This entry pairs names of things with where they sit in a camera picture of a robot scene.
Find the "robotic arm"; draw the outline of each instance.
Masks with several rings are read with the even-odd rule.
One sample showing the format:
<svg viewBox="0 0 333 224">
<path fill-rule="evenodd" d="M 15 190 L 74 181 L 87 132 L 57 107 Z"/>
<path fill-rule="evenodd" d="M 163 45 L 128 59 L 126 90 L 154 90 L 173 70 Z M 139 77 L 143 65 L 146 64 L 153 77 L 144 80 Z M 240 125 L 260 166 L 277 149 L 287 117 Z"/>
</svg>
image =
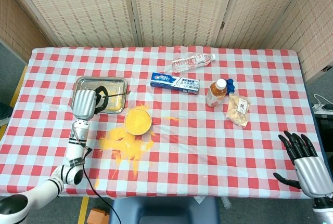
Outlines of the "robotic arm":
<svg viewBox="0 0 333 224">
<path fill-rule="evenodd" d="M 299 181 L 288 180 L 278 173 L 273 175 L 281 183 L 302 189 L 304 194 L 314 199 L 313 211 L 319 223 L 333 224 L 333 182 L 323 159 L 317 155 L 307 136 L 284 133 L 289 140 L 282 135 L 279 139 L 295 165 Z"/>
<path fill-rule="evenodd" d="M 102 106 L 99 103 L 103 91 L 106 95 Z M 73 123 L 66 158 L 69 165 L 58 166 L 49 179 L 36 188 L 24 193 L 9 196 L 0 201 L 0 223 L 27 223 L 27 215 L 31 209 L 39 209 L 57 197 L 64 189 L 64 184 L 77 185 L 83 178 L 85 156 L 91 151 L 86 146 L 89 123 L 94 114 L 105 109 L 108 104 L 108 92 L 100 86 L 96 90 L 78 90 L 73 104 L 73 115 L 77 120 Z"/>
</svg>

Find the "red and white checkered tablecloth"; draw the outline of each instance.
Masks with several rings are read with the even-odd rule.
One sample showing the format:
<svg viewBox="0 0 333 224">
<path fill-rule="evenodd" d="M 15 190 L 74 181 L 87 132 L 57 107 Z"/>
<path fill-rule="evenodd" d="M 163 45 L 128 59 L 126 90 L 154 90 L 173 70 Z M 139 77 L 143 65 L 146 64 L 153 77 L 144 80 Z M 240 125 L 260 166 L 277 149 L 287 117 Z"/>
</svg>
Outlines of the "red and white checkered tablecloth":
<svg viewBox="0 0 333 224">
<path fill-rule="evenodd" d="M 171 73 L 172 59 L 215 53 L 216 61 L 181 75 L 200 80 L 198 95 L 150 86 L 152 72 Z M 278 134 L 306 134 L 320 153 L 299 60 L 290 50 L 153 48 L 38 48 L 32 53 L 18 102 L 0 142 L 0 194 L 32 189 L 65 161 L 72 122 L 70 101 L 80 76 L 124 77 L 131 93 L 119 115 L 90 120 L 86 169 L 102 196 L 218 195 L 300 198 L 273 172 L 296 179 Z M 236 93 L 251 101 L 242 129 L 225 118 L 228 106 L 210 108 L 205 94 L 218 78 L 232 78 Z M 122 126 L 128 108 L 150 108 L 154 145 L 139 162 L 117 166 L 98 139 Z M 63 195 L 93 195 L 86 179 Z"/>
</svg>

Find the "bowl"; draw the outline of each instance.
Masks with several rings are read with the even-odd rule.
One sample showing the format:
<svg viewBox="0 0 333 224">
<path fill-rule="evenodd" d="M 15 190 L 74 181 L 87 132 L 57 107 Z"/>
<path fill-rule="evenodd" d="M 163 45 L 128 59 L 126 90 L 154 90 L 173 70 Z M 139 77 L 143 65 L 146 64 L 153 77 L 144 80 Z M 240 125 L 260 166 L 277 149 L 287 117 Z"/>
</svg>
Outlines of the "bowl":
<svg viewBox="0 0 333 224">
<path fill-rule="evenodd" d="M 151 116 L 143 109 L 134 109 L 127 113 L 124 124 L 128 133 L 139 136 L 149 131 Z"/>
</svg>

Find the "metal tray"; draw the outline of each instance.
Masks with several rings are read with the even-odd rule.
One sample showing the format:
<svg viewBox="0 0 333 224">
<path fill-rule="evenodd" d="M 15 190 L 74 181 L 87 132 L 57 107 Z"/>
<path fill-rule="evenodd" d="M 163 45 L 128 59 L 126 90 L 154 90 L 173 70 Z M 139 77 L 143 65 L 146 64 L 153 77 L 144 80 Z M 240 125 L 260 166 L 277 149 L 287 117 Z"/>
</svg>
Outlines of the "metal tray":
<svg viewBox="0 0 333 224">
<path fill-rule="evenodd" d="M 107 90 L 109 95 L 121 94 L 127 91 L 127 81 L 121 77 L 80 77 L 76 83 L 72 96 L 71 108 L 73 109 L 73 103 L 76 91 L 81 89 L 91 89 L 94 90 L 98 86 L 103 85 Z M 125 106 L 126 95 L 119 95 L 115 97 L 109 97 L 109 102 L 105 110 L 102 112 L 110 114 L 120 113 Z M 98 103 L 101 106 L 103 103 L 103 98 Z"/>
</svg>

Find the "blue toothpaste box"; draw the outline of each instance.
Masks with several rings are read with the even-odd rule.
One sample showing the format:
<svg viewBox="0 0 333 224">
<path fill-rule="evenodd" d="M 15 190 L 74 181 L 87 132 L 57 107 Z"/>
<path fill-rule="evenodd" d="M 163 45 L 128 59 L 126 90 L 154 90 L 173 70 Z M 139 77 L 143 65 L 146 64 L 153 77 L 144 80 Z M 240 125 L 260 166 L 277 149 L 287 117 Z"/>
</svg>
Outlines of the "blue toothpaste box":
<svg viewBox="0 0 333 224">
<path fill-rule="evenodd" d="M 185 77 L 175 77 L 157 72 L 152 73 L 150 85 L 170 90 L 180 90 L 185 93 L 197 94 L 199 92 L 199 80 L 192 80 Z"/>
</svg>

